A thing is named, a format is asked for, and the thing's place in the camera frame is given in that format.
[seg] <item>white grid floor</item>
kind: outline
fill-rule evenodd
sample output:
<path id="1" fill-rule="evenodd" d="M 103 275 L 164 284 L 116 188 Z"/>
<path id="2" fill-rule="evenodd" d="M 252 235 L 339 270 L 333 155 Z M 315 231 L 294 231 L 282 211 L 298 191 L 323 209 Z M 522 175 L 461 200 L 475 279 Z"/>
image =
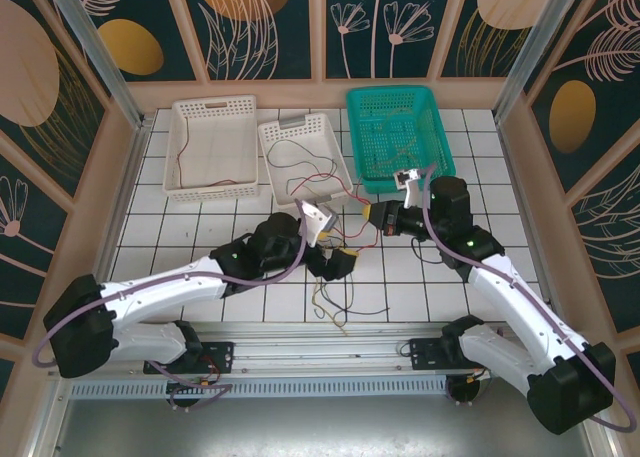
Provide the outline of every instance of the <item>white grid floor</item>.
<path id="1" fill-rule="evenodd" d="M 258 121 L 305 114 L 317 109 L 268 109 L 258 111 Z M 354 182 L 351 134 L 345 109 L 325 109 Z M 469 184 L 474 222 L 493 235 L 507 249 L 521 275 L 540 295 L 536 271 L 511 187 L 498 134 L 489 110 L 441 110 L 454 157 L 457 175 Z M 276 212 L 260 157 L 260 195 L 239 201 L 176 204 L 162 193 L 164 156 L 170 110 L 156 116 L 135 192 L 121 233 L 111 271 L 111 280 L 143 277 L 184 265 L 207 255 L 213 248 L 253 232 L 271 212 Z M 402 194 L 363 196 L 372 202 L 404 199 Z M 341 218 L 346 235 L 356 234 L 364 223 L 362 206 L 350 202 Z M 375 248 L 360 253 L 350 282 L 330 283 L 333 300 L 344 303 L 354 295 L 352 311 L 377 315 L 349 314 L 350 322 L 447 322 L 472 313 L 486 321 L 503 320 L 482 295 L 462 283 L 444 264 L 420 262 L 410 248 L 410 238 L 384 237 Z M 372 244 L 374 229 L 367 226 L 358 238 L 347 239 L 351 247 Z M 420 246 L 424 259 L 439 261 L 433 244 Z M 158 321 L 182 318 L 192 322 L 329 322 L 314 312 L 311 294 L 314 277 L 298 268 L 284 283 L 235 295 L 222 301 L 192 304 L 157 316 Z"/>

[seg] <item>black wire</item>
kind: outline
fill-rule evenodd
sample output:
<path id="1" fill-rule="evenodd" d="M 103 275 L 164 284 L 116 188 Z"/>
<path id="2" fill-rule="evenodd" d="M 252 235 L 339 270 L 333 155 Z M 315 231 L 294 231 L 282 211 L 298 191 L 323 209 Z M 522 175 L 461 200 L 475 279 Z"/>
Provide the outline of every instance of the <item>black wire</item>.
<path id="1" fill-rule="evenodd" d="M 441 264 L 442 263 L 442 259 L 440 259 L 439 262 L 434 262 L 433 260 L 423 259 L 422 256 L 420 256 L 418 254 L 418 249 L 416 249 L 416 247 L 415 247 L 415 243 L 416 242 L 418 242 L 418 239 L 416 239 L 415 237 L 413 239 L 411 239 L 411 250 L 413 250 L 413 255 L 416 256 L 416 259 L 418 259 L 421 262 L 425 262 L 427 264 Z"/>

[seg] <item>basket handle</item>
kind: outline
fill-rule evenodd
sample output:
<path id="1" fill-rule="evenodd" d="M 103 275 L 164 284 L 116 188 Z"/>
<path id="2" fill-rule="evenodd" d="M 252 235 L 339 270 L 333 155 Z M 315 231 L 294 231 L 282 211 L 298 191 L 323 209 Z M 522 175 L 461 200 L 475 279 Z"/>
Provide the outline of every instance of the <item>basket handle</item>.
<path id="1" fill-rule="evenodd" d="M 280 119 L 278 121 L 281 129 L 293 129 L 295 127 L 302 127 L 306 123 L 306 115 L 296 115 L 294 117 L 289 117 L 288 119 Z"/>

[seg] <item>white tile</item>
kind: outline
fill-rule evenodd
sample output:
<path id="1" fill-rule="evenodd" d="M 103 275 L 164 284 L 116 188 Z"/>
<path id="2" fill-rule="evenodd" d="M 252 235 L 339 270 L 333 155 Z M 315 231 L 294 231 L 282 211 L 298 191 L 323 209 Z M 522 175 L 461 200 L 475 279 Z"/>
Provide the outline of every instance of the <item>white tile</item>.
<path id="1" fill-rule="evenodd" d="M 388 284 L 390 322 L 428 322 L 424 284 Z"/>
<path id="2" fill-rule="evenodd" d="M 196 246 L 219 247 L 228 244 L 233 234 L 233 215 L 201 215 Z"/>
<path id="3" fill-rule="evenodd" d="M 280 109 L 279 120 L 290 119 L 291 117 L 297 117 L 299 115 L 306 115 L 310 109 Z"/>
<path id="4" fill-rule="evenodd" d="M 352 272 L 353 281 L 358 282 L 384 282 L 382 270 L 382 249 L 364 249 L 356 260 L 355 269 Z"/>
<path id="5" fill-rule="evenodd" d="M 440 109 L 440 119 L 445 132 L 466 132 L 467 130 L 460 109 Z"/>
<path id="6" fill-rule="evenodd" d="M 425 282 L 462 282 L 462 278 L 455 270 L 442 263 L 438 249 L 434 247 L 423 248 L 422 258 L 431 262 L 440 262 L 438 264 L 422 263 Z"/>
<path id="7" fill-rule="evenodd" d="M 422 282 L 422 263 L 411 249 L 384 249 L 384 275 L 387 282 Z"/>
<path id="8" fill-rule="evenodd" d="M 267 172 L 267 164 L 264 157 L 258 158 L 258 183 L 270 184 L 269 173 Z"/>
<path id="9" fill-rule="evenodd" d="M 262 322 L 264 286 L 255 287 L 225 299 L 225 322 Z"/>
<path id="10" fill-rule="evenodd" d="M 200 202 L 176 202 L 169 199 L 165 214 L 199 214 Z"/>
<path id="11" fill-rule="evenodd" d="M 215 247 L 194 247 L 193 254 L 191 255 L 191 261 L 194 262 L 202 257 L 209 256 Z"/>
<path id="12" fill-rule="evenodd" d="M 162 184 L 164 176 L 164 159 L 149 157 L 144 159 L 142 170 L 138 178 L 139 184 Z"/>
<path id="13" fill-rule="evenodd" d="M 164 157 L 167 155 L 168 132 L 152 132 L 145 157 Z"/>
<path id="14" fill-rule="evenodd" d="M 147 277 L 151 274 L 151 263 L 155 251 L 154 247 L 122 247 L 118 251 L 111 280 L 122 282 Z"/>
<path id="15" fill-rule="evenodd" d="M 257 109 L 258 125 L 278 120 L 278 109 Z"/>
<path id="16" fill-rule="evenodd" d="M 368 193 L 365 190 L 364 185 L 354 185 L 353 193 L 362 199 L 368 200 L 372 204 L 378 202 L 378 195 Z M 362 209 L 364 209 L 364 204 L 362 202 L 356 199 L 349 199 L 347 201 L 347 205 L 344 206 L 344 213 L 362 215 Z"/>
<path id="17" fill-rule="evenodd" d="M 187 322 L 220 322 L 222 320 L 222 299 L 207 300 L 185 305 L 182 320 Z"/>
<path id="18" fill-rule="evenodd" d="M 187 265 L 191 262 L 192 250 L 191 247 L 158 247 L 152 273 L 158 274 Z"/>
<path id="19" fill-rule="evenodd" d="M 527 282 L 538 281 L 536 268 L 533 266 L 533 259 L 528 247 L 507 247 L 505 250 L 513 266 L 524 280 Z"/>
<path id="20" fill-rule="evenodd" d="M 475 159 L 481 184 L 510 184 L 509 171 L 504 159 L 478 157 Z"/>
<path id="21" fill-rule="evenodd" d="M 347 306 L 351 304 L 352 288 L 347 284 Z M 349 322 L 386 322 L 387 301 L 384 285 L 382 284 L 354 284 L 353 304 L 349 308 L 347 320 Z"/>
<path id="22" fill-rule="evenodd" d="M 465 109 L 464 120 L 469 132 L 495 132 L 493 114 L 488 109 Z"/>
<path id="23" fill-rule="evenodd" d="M 265 322 L 302 322 L 304 284 L 274 284 L 267 287 Z"/>
<path id="24" fill-rule="evenodd" d="M 171 125 L 171 109 L 159 109 L 153 124 L 154 132 L 169 132 Z"/>
<path id="25" fill-rule="evenodd" d="M 161 223 L 162 215 L 130 215 L 122 236 L 122 245 L 155 247 Z"/>
<path id="26" fill-rule="evenodd" d="M 464 179 L 467 184 L 477 184 L 478 174 L 471 157 L 454 157 L 453 165 L 456 167 L 456 177 Z"/>
<path id="27" fill-rule="evenodd" d="M 519 215 L 489 215 L 491 233 L 503 246 L 528 245 Z"/>
<path id="28" fill-rule="evenodd" d="M 237 214 L 270 214 L 273 192 L 270 185 L 259 185 L 257 197 L 238 199 Z"/>
<path id="29" fill-rule="evenodd" d="M 342 134 L 342 155 L 353 157 L 353 144 L 351 143 L 351 132 L 341 132 Z"/>
<path id="30" fill-rule="evenodd" d="M 233 227 L 233 238 L 238 239 L 244 234 L 253 234 L 258 224 L 267 220 L 266 215 L 238 215 L 236 225 Z"/>
<path id="31" fill-rule="evenodd" d="M 340 109 L 311 109 L 312 114 L 315 114 L 318 112 L 327 114 L 327 117 L 329 118 L 329 122 L 331 122 L 331 129 L 334 132 L 340 131 Z"/>
<path id="32" fill-rule="evenodd" d="M 196 237 L 197 215 L 165 215 L 159 246 L 192 247 Z"/>
<path id="33" fill-rule="evenodd" d="M 452 157 L 471 157 L 469 136 L 466 132 L 447 132 Z"/>
<path id="34" fill-rule="evenodd" d="M 502 146 L 497 132 L 469 132 L 474 157 L 502 157 Z"/>
<path id="35" fill-rule="evenodd" d="M 326 315 L 326 313 L 318 308 L 317 306 L 313 305 L 313 292 L 316 289 L 316 285 L 315 283 L 309 283 L 307 284 L 307 296 L 306 296 L 306 312 L 305 312 L 305 319 L 307 322 L 328 322 L 331 323 L 331 319 L 329 318 L 328 315 Z M 345 290 L 344 290 L 344 283 L 340 282 L 340 283 L 331 283 L 329 282 L 326 286 L 326 292 L 327 295 L 329 296 L 329 298 L 335 302 L 336 304 L 340 305 L 341 307 L 345 306 Z M 322 294 L 320 292 L 318 292 L 316 294 L 316 303 L 319 304 L 321 307 L 323 307 L 327 312 L 329 312 L 331 315 L 336 315 L 338 311 L 338 309 L 336 307 L 334 307 L 333 305 L 331 305 L 329 302 L 327 302 L 323 297 Z M 344 313 L 340 312 L 336 315 L 336 320 L 339 323 L 344 322 Z"/>
<path id="36" fill-rule="evenodd" d="M 486 214 L 487 211 L 484 207 L 484 199 L 482 198 L 482 192 L 480 186 L 475 184 L 467 185 L 469 191 L 469 198 L 471 199 L 471 213 L 472 214 Z"/>
<path id="37" fill-rule="evenodd" d="M 469 301 L 469 311 L 472 315 L 486 322 L 502 322 L 504 317 L 500 315 L 487 298 L 476 290 L 471 284 L 465 284 L 467 300 Z"/>
<path id="38" fill-rule="evenodd" d="M 346 243 L 349 247 L 365 247 L 367 245 L 373 245 L 376 242 L 376 234 L 378 234 L 372 224 L 364 220 L 362 215 L 345 215 L 344 216 L 344 230 Z M 380 237 L 378 236 L 377 246 L 380 246 Z"/>
<path id="39" fill-rule="evenodd" d="M 451 322 L 469 314 L 463 284 L 427 284 L 431 322 Z"/>
<path id="40" fill-rule="evenodd" d="M 235 199 L 216 199 L 202 203 L 200 213 L 202 214 L 233 214 L 236 211 Z"/>
<path id="41" fill-rule="evenodd" d="M 132 214 L 162 214 L 166 204 L 167 196 L 162 193 L 161 185 L 137 185 L 129 212 Z"/>
<path id="42" fill-rule="evenodd" d="M 483 185 L 482 195 L 488 214 L 518 213 L 518 203 L 510 185 Z"/>
<path id="43" fill-rule="evenodd" d="M 356 184 L 358 182 L 358 173 L 356 172 L 356 163 L 353 157 L 344 157 L 344 165 L 347 167 L 351 181 Z"/>
<path id="44" fill-rule="evenodd" d="M 484 230 L 490 230 L 489 219 L 486 215 L 474 215 L 473 216 L 473 225 L 479 225 Z"/>
<path id="45" fill-rule="evenodd" d="M 347 109 L 340 109 L 340 123 L 342 125 L 342 132 L 349 132 L 351 128 L 349 127 L 349 113 Z"/>

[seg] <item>yellow component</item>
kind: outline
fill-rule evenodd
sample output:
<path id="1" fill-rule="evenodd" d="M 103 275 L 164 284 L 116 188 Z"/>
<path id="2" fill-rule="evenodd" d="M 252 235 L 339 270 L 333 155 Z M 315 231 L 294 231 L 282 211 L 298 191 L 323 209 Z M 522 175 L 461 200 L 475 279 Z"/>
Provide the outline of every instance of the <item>yellow component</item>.
<path id="1" fill-rule="evenodd" d="M 371 212 L 371 205 L 365 205 L 364 208 L 362 209 L 362 215 L 364 216 L 365 220 L 369 220 L 370 212 Z"/>

